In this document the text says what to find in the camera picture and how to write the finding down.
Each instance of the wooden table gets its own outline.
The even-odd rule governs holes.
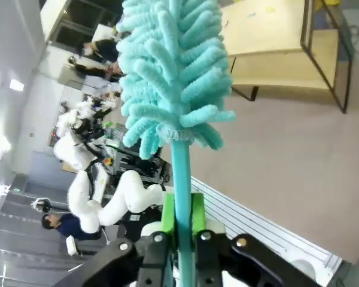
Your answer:
[[[244,0],[222,12],[235,92],[255,101],[259,87],[327,91],[346,112],[352,56],[333,18],[332,29],[314,29],[312,0]],[[348,59],[343,94],[336,91],[339,45]],[[247,87],[253,87],[251,96]]]

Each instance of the screw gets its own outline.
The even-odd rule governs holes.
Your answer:
[[[156,236],[154,236],[154,241],[155,242],[161,242],[163,239],[162,235],[161,234],[158,234]]]
[[[237,246],[238,247],[245,247],[247,245],[247,241],[244,238],[240,238],[237,240]]]
[[[120,249],[121,249],[122,251],[126,250],[126,249],[127,249],[127,244],[126,244],[126,243],[121,243],[121,244],[120,244]]]
[[[204,240],[204,241],[207,241],[211,238],[211,234],[210,232],[204,232],[201,234],[201,239]]]

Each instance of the person in black clothing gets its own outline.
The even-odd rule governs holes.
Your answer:
[[[68,58],[68,63],[72,64],[75,70],[83,75],[103,78],[112,83],[118,82],[123,76],[123,74],[117,70],[117,67],[116,70],[114,69],[115,65],[111,65],[106,68],[87,67],[78,64],[74,56]]]
[[[76,47],[76,53],[80,57],[82,55],[90,56],[95,54],[96,56],[113,63],[116,62],[118,58],[118,51],[115,48],[115,42],[111,39],[78,44]]]
[[[101,230],[96,233],[85,233],[80,227],[80,220],[71,213],[66,213],[60,218],[54,214],[44,214],[41,218],[44,229],[55,229],[65,237],[73,236],[76,240],[97,240],[101,238]]]

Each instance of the wooden shelf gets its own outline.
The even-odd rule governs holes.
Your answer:
[[[337,30],[316,30],[313,34],[314,58],[334,86],[338,52]],[[233,85],[287,86],[327,90],[327,85],[304,52],[272,53],[236,58]]]
[[[305,0],[244,0],[222,9],[229,56],[302,51]]]

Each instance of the teal stick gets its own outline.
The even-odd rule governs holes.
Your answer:
[[[191,250],[191,173],[189,142],[173,141],[175,220],[178,235],[179,281],[182,287],[193,287],[193,254]]]

